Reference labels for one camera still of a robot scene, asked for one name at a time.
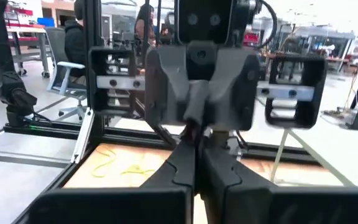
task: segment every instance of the person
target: person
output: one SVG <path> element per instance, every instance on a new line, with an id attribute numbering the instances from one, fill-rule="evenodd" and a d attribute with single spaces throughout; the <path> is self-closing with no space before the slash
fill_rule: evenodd
<path id="1" fill-rule="evenodd" d="M 149 20 L 149 45 L 155 45 L 155 34 L 153 29 L 153 18 L 154 18 L 154 8 L 150 7 L 150 12 L 148 13 L 147 6 L 144 4 L 140 7 L 139 13 L 136 17 L 135 22 L 135 35 L 140 39 L 143 40 L 144 38 L 144 26 L 145 21 Z"/>
<path id="2" fill-rule="evenodd" d="M 85 65 L 85 38 L 83 32 L 83 0 L 74 3 L 75 21 L 65 23 L 65 53 L 69 62 Z M 70 81 L 86 85 L 85 69 L 73 68 L 70 72 Z"/>
<path id="3" fill-rule="evenodd" d="M 160 38 L 161 44 L 169 45 L 172 41 L 172 35 L 169 33 L 168 27 L 165 27 L 161 30 L 161 38 Z"/>

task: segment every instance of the wooden table surface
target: wooden table surface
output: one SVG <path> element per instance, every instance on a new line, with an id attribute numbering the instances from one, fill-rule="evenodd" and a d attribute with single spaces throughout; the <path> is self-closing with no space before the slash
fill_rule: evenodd
<path id="1" fill-rule="evenodd" d="M 138 187 L 164 163 L 170 153 L 157 149 L 101 144 L 63 188 Z M 273 167 L 273 162 L 268 161 L 243 159 L 241 162 L 267 179 Z M 293 164 L 280 165 L 276 177 L 288 180 L 289 183 L 285 185 L 300 179 L 301 182 L 317 184 L 337 185 L 339 182 L 323 168 Z M 195 197 L 194 221 L 207 224 L 204 203 L 199 195 Z"/>

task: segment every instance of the person in dark jacket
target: person in dark jacket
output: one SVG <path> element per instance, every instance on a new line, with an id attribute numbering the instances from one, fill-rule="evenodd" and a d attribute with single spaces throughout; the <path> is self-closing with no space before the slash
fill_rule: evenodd
<path id="1" fill-rule="evenodd" d="M 65 23 L 65 52 L 69 62 L 85 65 L 85 38 L 83 32 L 83 0 L 74 3 L 75 21 Z M 86 85 L 85 69 L 73 68 L 70 81 Z"/>

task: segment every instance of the mounting bolt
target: mounting bolt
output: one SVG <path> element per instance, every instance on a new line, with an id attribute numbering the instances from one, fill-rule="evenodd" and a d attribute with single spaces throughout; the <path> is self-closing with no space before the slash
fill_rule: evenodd
<path id="1" fill-rule="evenodd" d="M 268 95 L 270 93 L 270 90 L 268 88 L 263 88 L 262 89 L 262 94 L 263 95 Z"/>
<path id="2" fill-rule="evenodd" d="M 116 80 L 110 80 L 110 85 L 111 85 L 112 87 L 117 86 L 117 81 L 116 81 Z"/>
<path id="3" fill-rule="evenodd" d="M 288 92 L 288 96 L 289 96 L 290 98 L 296 97 L 296 90 L 290 90 L 290 91 Z"/>
<path id="4" fill-rule="evenodd" d="M 134 87 L 138 88 L 140 86 L 140 82 L 139 81 L 134 81 Z"/>

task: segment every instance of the table leg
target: table leg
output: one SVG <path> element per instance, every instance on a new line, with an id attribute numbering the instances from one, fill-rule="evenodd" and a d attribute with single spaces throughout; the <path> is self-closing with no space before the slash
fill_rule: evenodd
<path id="1" fill-rule="evenodd" d="M 15 48 L 15 56 L 18 56 L 19 58 L 19 61 L 17 62 L 17 67 L 19 68 L 18 75 L 24 76 L 27 73 L 27 71 L 25 71 L 23 68 L 22 51 L 20 49 L 20 43 L 19 43 L 19 38 L 17 36 L 17 32 L 12 32 L 12 36 L 13 36 L 13 42 Z"/>
<path id="2" fill-rule="evenodd" d="M 280 143 L 280 146 L 278 147 L 276 159 L 274 160 L 272 173 L 270 174 L 270 181 L 273 182 L 273 183 L 274 183 L 274 177 L 276 175 L 276 171 L 277 171 L 277 168 L 278 168 L 278 164 L 280 163 L 281 155 L 283 154 L 285 141 L 287 140 L 287 137 L 288 137 L 288 130 L 284 129 L 284 133 L 283 133 L 283 136 L 281 138 L 281 143 Z"/>
<path id="3" fill-rule="evenodd" d="M 339 62 L 339 67 L 338 67 L 338 70 L 337 70 L 338 73 L 341 72 L 342 67 L 343 67 L 343 62 Z"/>
<path id="4" fill-rule="evenodd" d="M 293 79 L 293 73 L 295 72 L 295 65 L 296 65 L 296 62 L 292 62 L 292 67 L 291 67 L 290 76 L 288 77 L 288 79 L 289 79 L 290 81 Z"/>
<path id="5" fill-rule="evenodd" d="M 351 182 L 344 174 L 340 173 L 335 167 L 333 167 L 328 161 L 322 158 L 312 147 L 310 147 L 301 137 L 295 134 L 292 130 L 289 130 L 290 136 L 297 140 L 303 148 L 308 152 L 313 158 L 315 158 L 325 169 L 330 171 L 345 187 L 354 187 L 356 186 Z"/>
<path id="6" fill-rule="evenodd" d="M 48 69 L 48 57 L 47 57 L 47 49 L 45 45 L 45 34 L 44 33 L 37 33 L 37 37 L 40 44 L 40 58 L 42 61 L 42 66 L 44 71 L 42 72 L 42 77 L 49 78 L 49 69 Z"/>
<path id="7" fill-rule="evenodd" d="M 266 76 L 265 81 L 270 80 L 270 57 L 266 57 Z"/>

